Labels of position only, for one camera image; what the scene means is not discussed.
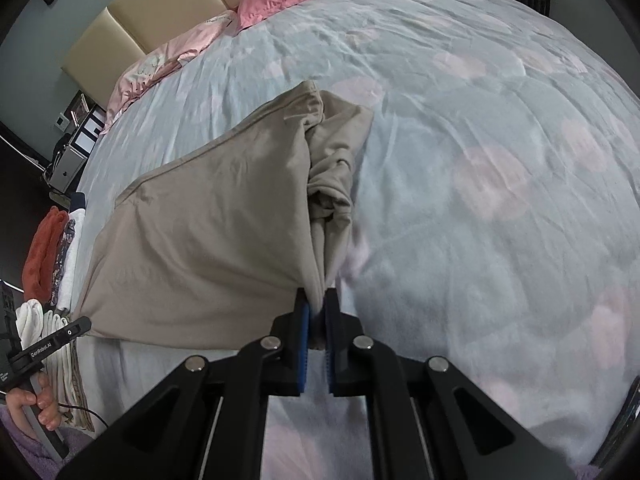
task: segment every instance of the folded clothes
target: folded clothes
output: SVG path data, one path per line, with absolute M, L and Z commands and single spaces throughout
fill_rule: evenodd
M 56 303 L 56 308 L 63 313 L 71 311 L 71 295 L 73 293 L 74 276 L 76 274 L 78 245 L 80 244 L 82 226 L 84 225 L 84 208 L 76 209 L 69 213 L 69 223 L 72 220 L 75 222 L 75 235 L 69 244 L 68 250 L 66 250 L 64 271 L 62 273 L 62 279 L 60 280 L 60 286 L 58 287 L 58 300 Z
M 40 222 L 22 269 L 25 300 L 35 299 L 43 304 L 51 299 L 51 283 L 58 241 L 68 219 L 69 215 L 66 211 L 60 211 L 53 206 Z
M 44 323 L 42 305 L 38 300 L 29 300 L 15 309 L 16 325 L 22 348 L 36 344 L 41 338 Z
M 74 319 L 88 316 L 91 335 L 239 349 L 290 311 L 300 286 L 320 319 L 372 118 L 305 81 L 139 177 L 95 239 Z
M 595 480 L 601 469 L 593 465 L 583 465 L 574 468 L 576 480 Z
M 68 325 L 68 320 L 60 314 L 48 310 L 43 313 L 42 306 L 38 300 L 29 300 L 23 303 L 15 311 L 16 326 L 22 348 L 28 348 L 36 344 L 44 337 L 60 330 Z M 59 402 L 71 404 L 73 406 L 85 406 L 86 399 L 81 391 L 81 384 L 74 380 L 73 361 L 75 345 L 65 345 L 57 352 L 44 359 L 45 373 L 49 377 L 49 383 Z M 81 410 L 60 410 L 67 414 L 69 423 L 78 428 L 93 431 L 94 427 L 88 416 Z
M 66 223 L 65 230 L 60 238 L 58 244 L 58 251 L 56 252 L 56 263 L 53 266 L 53 277 L 51 280 L 51 306 L 58 304 L 58 298 L 60 296 L 60 283 L 65 273 L 65 261 L 66 254 L 69 250 L 69 246 L 76 236 L 76 221 L 69 215 L 69 222 Z

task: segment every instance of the bed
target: bed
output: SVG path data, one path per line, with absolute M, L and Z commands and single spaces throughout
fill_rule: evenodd
M 103 106 L 128 64 L 240 0 L 172 0 L 172 14 L 145 1 L 115 0 L 66 58 Z M 100 138 L 79 184 L 73 303 L 123 189 L 306 79 L 374 111 L 343 309 L 399 354 L 448 356 L 587 463 L 640 357 L 640 100 L 513 0 L 308 0 L 230 25 Z M 89 407 L 114 420 L 192 353 L 81 338 Z M 364 402 L 326 396 L 323 367 L 312 351 L 308 395 L 270 401 L 263 478 L 371 478 Z

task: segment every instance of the wall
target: wall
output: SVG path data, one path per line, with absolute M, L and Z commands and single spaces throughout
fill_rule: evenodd
M 47 158 L 54 125 L 78 87 L 60 65 L 111 0 L 30 0 L 0 44 L 0 121 Z M 552 0 L 552 18 L 600 54 L 640 94 L 640 54 L 605 0 Z
M 640 52 L 605 0 L 551 0 L 550 17 L 599 54 L 640 96 Z
M 53 202 L 37 168 L 1 140 L 0 182 L 4 203 L 0 215 L 0 279 L 22 286 L 22 267 L 31 240 Z
M 0 44 L 0 120 L 51 157 L 54 121 L 78 86 L 60 69 L 67 51 L 111 0 L 30 0 Z

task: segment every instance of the folded towel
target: folded towel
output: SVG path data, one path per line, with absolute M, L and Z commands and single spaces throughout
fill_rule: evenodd
M 58 241 L 69 215 L 53 206 L 44 217 L 31 241 L 27 261 L 22 269 L 22 288 L 25 300 L 38 300 L 41 304 L 51 298 L 53 266 Z
M 60 283 L 65 273 L 66 254 L 69 250 L 69 245 L 76 236 L 76 221 L 69 215 L 69 221 L 66 223 L 65 230 L 62 232 L 60 243 L 58 244 L 58 250 L 56 252 L 56 262 L 53 266 L 53 278 L 51 284 L 51 306 L 58 304 L 60 297 Z
M 16 309 L 15 314 L 22 348 L 36 344 L 47 335 L 68 325 L 65 317 L 52 310 L 43 313 L 38 300 L 26 301 Z M 75 342 L 63 346 L 44 359 L 44 371 L 49 377 L 49 383 L 59 402 L 73 406 L 86 406 L 79 369 L 77 365 L 74 366 L 74 360 L 78 359 L 74 355 L 75 352 Z M 61 408 L 60 411 L 66 414 L 69 424 L 89 431 L 94 430 L 90 418 L 81 410 Z
M 56 308 L 63 313 L 71 311 L 71 295 L 74 289 L 74 276 L 76 274 L 76 260 L 78 259 L 78 245 L 82 235 L 84 225 L 84 209 L 76 209 L 69 213 L 69 220 L 74 220 L 76 231 L 74 239 L 71 240 L 68 250 L 66 250 L 64 272 L 60 287 L 58 288 L 58 303 Z
M 15 315 L 22 348 L 25 349 L 36 344 L 40 340 L 44 323 L 44 314 L 42 313 L 40 302 L 38 300 L 29 300 L 23 303 L 22 306 L 15 310 Z

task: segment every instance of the pink polka dot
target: pink polka dot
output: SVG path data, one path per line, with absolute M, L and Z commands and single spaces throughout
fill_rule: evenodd
M 254 50 L 255 50 L 254 46 L 250 46 L 248 48 L 245 48 L 245 49 L 241 50 L 240 52 L 236 53 L 235 56 L 234 56 L 234 59 L 236 61 L 242 61 L 246 57 L 249 57 Z
M 449 28 L 453 25 L 453 22 L 449 18 L 445 18 L 444 16 L 429 16 L 428 14 L 422 16 L 420 20 L 415 20 L 418 26 L 424 27 L 425 25 L 429 28 Z
M 519 47 L 516 49 L 516 53 L 524 65 L 545 74 L 556 72 L 561 66 L 555 57 L 551 58 L 550 55 L 536 52 L 530 48 Z
M 362 268 L 367 263 L 370 255 L 369 241 L 365 237 L 362 228 L 354 225 L 351 231 L 349 247 L 347 248 L 347 256 L 340 269 L 340 275 L 346 280 L 354 280 L 362 272 Z
M 509 383 L 501 379 L 485 378 L 478 381 L 479 388 L 514 419 L 520 419 L 520 398 Z
M 528 24 L 531 30 L 537 32 L 538 34 L 543 34 L 544 36 L 552 36 L 554 34 L 553 29 L 547 26 L 545 23 L 536 20 L 529 22 Z
M 484 220 L 523 215 L 529 172 L 501 146 L 468 148 L 454 168 L 454 186 L 471 211 Z
M 433 63 L 443 72 L 462 79 L 473 79 L 486 75 L 485 64 L 471 56 L 456 56 L 449 52 L 440 52 L 433 57 Z
M 196 110 L 198 120 L 207 121 L 213 115 L 213 113 L 220 108 L 222 104 L 222 97 L 218 94 L 213 94 L 210 100 L 201 102 Z
M 295 66 L 295 58 L 286 56 L 281 59 L 271 61 L 265 69 L 262 71 L 262 76 L 265 78 L 276 79 L 284 77 L 289 70 Z
M 621 366 L 625 361 L 630 330 L 628 293 L 620 286 L 606 289 L 591 313 L 591 349 L 602 369 Z
M 485 23 L 489 23 L 497 28 L 502 28 L 504 30 L 511 30 L 511 27 L 507 25 L 503 20 L 499 20 L 498 18 L 491 16 L 490 14 L 478 14 L 478 18 L 483 20 Z
M 299 22 L 299 23 L 294 23 L 293 25 L 289 25 L 289 27 L 287 27 L 287 30 L 289 32 L 292 33 L 299 33 L 299 32 L 305 32 L 306 30 L 309 30 L 310 28 L 315 27 L 316 24 L 314 22 Z
M 291 427 L 267 424 L 262 471 L 269 478 L 324 478 L 324 462 L 315 441 Z
M 610 78 L 614 79 L 615 81 L 617 81 L 618 83 L 620 83 L 622 86 L 626 86 L 626 82 L 625 80 L 623 80 L 620 77 L 620 74 L 618 74 L 618 72 L 616 72 L 615 70 L 613 70 L 609 65 L 603 65 L 602 66 L 602 71 L 608 75 Z
M 582 60 L 575 54 L 567 54 L 567 61 L 572 65 L 576 72 L 586 74 L 589 70 L 585 67 Z
M 359 46 L 363 43 L 369 43 L 369 41 L 376 40 L 380 34 L 375 28 L 363 28 L 361 30 L 350 30 L 346 34 L 347 43 L 351 46 Z
M 562 135 L 569 145 L 570 155 L 587 170 L 601 173 L 607 169 L 609 157 L 593 137 L 583 120 L 562 120 Z
M 357 105 L 373 107 L 382 101 L 385 89 L 375 79 L 356 76 L 338 81 L 330 88 L 331 92 Z
M 634 152 L 640 153 L 638 151 L 638 145 L 636 144 L 629 128 L 626 127 L 626 124 L 623 123 L 619 118 L 617 118 L 614 114 L 611 114 L 611 126 L 613 127 L 613 132 L 624 141 L 624 143 Z

